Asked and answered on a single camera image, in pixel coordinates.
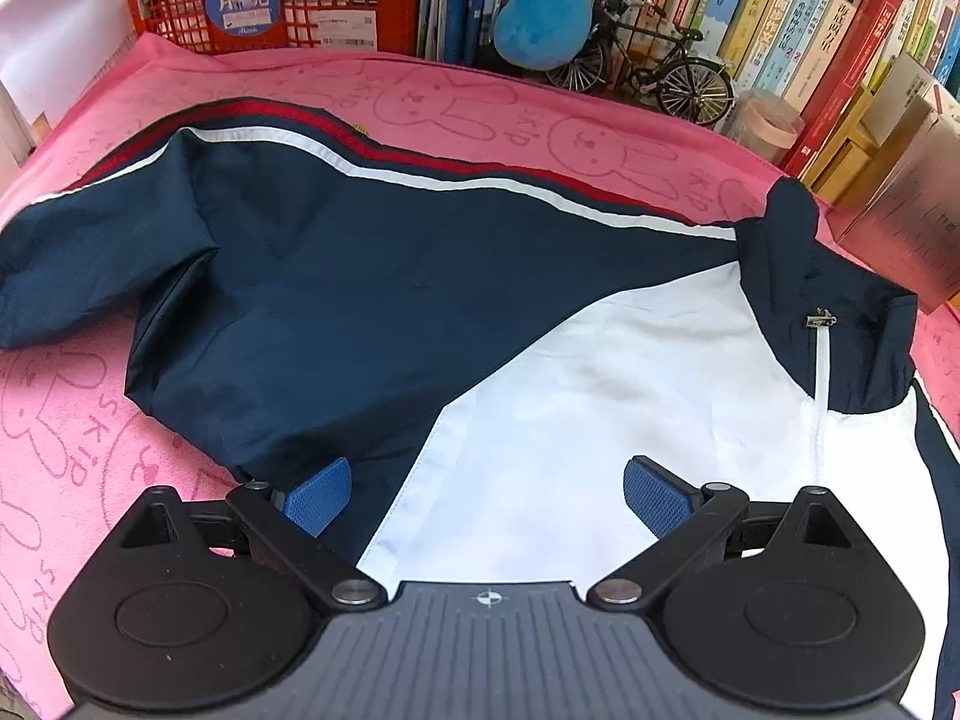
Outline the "navy white red jacket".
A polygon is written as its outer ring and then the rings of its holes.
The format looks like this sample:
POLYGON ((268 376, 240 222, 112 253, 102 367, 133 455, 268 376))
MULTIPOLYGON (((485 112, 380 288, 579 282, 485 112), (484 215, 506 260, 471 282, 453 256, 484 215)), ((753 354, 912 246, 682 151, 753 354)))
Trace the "navy white red jacket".
POLYGON ((804 185, 228 99, 2 231, 2 665, 80 718, 950 718, 958 447, 804 185))

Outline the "pink rabbit print cloth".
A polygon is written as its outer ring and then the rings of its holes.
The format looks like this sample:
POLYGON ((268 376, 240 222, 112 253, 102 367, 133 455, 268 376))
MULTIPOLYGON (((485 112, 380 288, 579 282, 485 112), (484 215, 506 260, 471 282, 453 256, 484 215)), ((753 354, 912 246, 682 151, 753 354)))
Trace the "pink rabbit print cloth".
POLYGON ((910 589, 907 702, 958 706, 958 328, 817 241, 805 188, 646 110, 389 55, 145 39, 2 208, 2 665, 150 484, 352 485, 377 580, 596 580, 646 454, 832 488, 910 589))

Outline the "silver metallic box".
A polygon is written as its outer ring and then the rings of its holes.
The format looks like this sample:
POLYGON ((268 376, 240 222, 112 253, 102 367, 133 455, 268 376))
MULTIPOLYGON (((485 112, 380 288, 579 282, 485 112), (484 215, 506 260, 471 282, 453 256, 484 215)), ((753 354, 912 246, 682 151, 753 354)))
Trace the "silver metallic box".
POLYGON ((924 312, 958 294, 958 110, 914 98, 827 215, 833 239, 913 291, 924 312))

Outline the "pink round cup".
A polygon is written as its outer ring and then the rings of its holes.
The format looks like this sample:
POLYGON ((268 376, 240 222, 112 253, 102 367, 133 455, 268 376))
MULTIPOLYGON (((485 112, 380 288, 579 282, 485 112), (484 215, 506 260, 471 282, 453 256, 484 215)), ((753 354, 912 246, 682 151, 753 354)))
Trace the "pink round cup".
POLYGON ((749 89, 737 99, 721 133, 762 160, 778 164, 804 130, 799 112, 766 89, 749 89))

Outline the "red spine book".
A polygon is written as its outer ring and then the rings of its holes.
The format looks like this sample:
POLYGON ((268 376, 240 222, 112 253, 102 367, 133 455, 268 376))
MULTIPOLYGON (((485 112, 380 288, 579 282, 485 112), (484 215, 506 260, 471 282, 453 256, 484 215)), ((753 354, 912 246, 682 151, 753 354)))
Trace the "red spine book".
POLYGON ((889 37, 905 0, 862 0, 850 29, 805 105, 800 118, 804 130, 779 163, 791 177, 800 177, 822 148, 846 104, 866 75, 867 65, 889 37))

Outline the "black miniature bicycle model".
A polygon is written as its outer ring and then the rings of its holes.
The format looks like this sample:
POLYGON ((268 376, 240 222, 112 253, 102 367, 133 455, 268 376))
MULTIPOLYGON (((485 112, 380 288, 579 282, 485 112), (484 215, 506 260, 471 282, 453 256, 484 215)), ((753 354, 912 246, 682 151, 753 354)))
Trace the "black miniature bicycle model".
POLYGON ((727 65, 701 55, 704 34, 693 26, 670 25, 651 0, 640 3, 656 23, 641 26, 625 16, 630 0, 601 0, 583 47, 573 59, 545 78, 555 88, 589 93, 608 85, 633 101, 654 99, 662 114, 700 127, 718 125, 736 102, 734 82, 727 65))

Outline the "blue plush ball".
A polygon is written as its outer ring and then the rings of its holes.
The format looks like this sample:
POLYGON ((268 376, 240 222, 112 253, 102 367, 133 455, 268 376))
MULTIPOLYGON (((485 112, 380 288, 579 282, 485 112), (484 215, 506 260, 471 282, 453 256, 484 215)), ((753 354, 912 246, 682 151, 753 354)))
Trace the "blue plush ball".
POLYGON ((493 44, 524 70, 555 70, 584 47, 592 25, 589 0, 509 0, 496 16, 493 44))

